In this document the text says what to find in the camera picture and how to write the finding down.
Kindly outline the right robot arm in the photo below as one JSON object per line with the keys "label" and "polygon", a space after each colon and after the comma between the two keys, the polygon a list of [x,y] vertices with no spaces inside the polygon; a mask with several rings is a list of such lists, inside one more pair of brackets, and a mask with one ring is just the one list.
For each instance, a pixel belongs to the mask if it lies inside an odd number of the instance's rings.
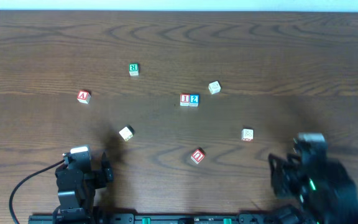
{"label": "right robot arm", "polygon": [[324,141],[294,143],[295,154],[268,155],[273,192],[294,198],[303,218],[314,223],[358,223],[358,193],[344,166],[327,158]]}

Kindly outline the plain white wooden block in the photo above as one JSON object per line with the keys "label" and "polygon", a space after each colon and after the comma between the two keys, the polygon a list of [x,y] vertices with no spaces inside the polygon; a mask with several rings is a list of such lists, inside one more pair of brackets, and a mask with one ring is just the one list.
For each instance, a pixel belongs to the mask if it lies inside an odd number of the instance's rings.
{"label": "plain white wooden block", "polygon": [[213,94],[219,93],[221,91],[221,86],[218,81],[214,81],[208,85],[208,89],[209,89],[210,93],[213,95]]}

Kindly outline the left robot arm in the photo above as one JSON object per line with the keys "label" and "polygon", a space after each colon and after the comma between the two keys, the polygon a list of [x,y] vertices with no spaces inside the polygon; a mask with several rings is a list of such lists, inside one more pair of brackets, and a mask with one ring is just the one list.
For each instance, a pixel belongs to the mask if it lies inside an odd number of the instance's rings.
{"label": "left robot arm", "polygon": [[56,168],[60,215],[52,215],[53,223],[104,223],[103,212],[94,206],[97,189],[114,180],[106,154],[102,154],[101,168],[91,168],[90,153],[66,153],[63,164]]}

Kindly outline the red letter A block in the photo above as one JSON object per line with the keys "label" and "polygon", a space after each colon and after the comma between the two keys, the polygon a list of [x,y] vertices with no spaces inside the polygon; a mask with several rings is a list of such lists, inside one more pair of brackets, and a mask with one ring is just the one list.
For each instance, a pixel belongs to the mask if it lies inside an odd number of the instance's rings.
{"label": "red letter A block", "polygon": [[76,99],[80,103],[89,104],[91,99],[91,94],[86,90],[80,90],[77,94]]}

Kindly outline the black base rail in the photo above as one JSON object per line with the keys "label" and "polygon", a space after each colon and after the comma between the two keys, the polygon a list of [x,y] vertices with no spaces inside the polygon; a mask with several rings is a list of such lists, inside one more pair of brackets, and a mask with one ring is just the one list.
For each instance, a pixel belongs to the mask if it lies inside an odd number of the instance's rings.
{"label": "black base rail", "polygon": [[288,224],[297,223],[290,216],[242,213],[239,215],[134,215],[115,213],[102,215],[92,220],[79,220],[78,223],[97,224]]}

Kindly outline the white block red bottom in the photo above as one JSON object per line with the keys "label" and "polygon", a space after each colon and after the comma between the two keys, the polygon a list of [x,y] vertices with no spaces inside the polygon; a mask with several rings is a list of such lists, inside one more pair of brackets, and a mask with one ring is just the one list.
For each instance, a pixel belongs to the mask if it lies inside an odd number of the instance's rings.
{"label": "white block red bottom", "polygon": [[243,141],[252,141],[254,139],[254,130],[244,128],[241,132],[241,139]]}

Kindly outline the red letter U block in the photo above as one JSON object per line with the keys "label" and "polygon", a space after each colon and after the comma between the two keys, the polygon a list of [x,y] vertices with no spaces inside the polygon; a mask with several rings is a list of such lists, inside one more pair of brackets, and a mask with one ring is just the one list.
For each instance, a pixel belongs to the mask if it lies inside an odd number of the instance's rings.
{"label": "red letter U block", "polygon": [[195,163],[195,164],[199,164],[205,157],[205,154],[202,152],[201,149],[196,149],[192,155],[191,155],[191,160]]}

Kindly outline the green letter R block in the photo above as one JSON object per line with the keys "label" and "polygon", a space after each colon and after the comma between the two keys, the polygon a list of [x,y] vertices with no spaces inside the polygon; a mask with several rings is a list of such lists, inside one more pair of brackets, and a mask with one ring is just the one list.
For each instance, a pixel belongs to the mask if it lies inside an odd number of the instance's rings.
{"label": "green letter R block", "polygon": [[139,76],[139,64],[130,63],[129,64],[129,75],[130,76]]}

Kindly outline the red letter I block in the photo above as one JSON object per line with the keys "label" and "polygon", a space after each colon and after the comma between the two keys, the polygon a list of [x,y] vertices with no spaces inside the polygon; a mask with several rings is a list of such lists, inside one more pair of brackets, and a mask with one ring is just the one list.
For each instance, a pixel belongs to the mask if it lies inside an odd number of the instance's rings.
{"label": "red letter I block", "polygon": [[189,105],[190,105],[190,94],[181,94],[180,106],[189,106]]}

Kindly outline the blue number 2 block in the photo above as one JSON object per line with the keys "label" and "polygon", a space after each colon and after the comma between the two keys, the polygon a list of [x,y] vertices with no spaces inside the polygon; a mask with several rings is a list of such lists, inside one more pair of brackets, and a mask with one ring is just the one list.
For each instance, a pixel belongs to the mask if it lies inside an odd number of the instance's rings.
{"label": "blue number 2 block", "polygon": [[189,106],[198,107],[199,102],[200,102],[200,96],[199,95],[190,95],[189,100],[190,100]]}

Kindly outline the white yellow-sided K block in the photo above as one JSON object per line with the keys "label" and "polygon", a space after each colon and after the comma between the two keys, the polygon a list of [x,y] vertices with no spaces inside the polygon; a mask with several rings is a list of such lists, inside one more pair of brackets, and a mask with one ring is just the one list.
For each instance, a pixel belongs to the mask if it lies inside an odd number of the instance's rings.
{"label": "white yellow-sided K block", "polygon": [[125,126],[119,131],[120,136],[123,140],[128,141],[134,136],[134,132],[131,126]]}

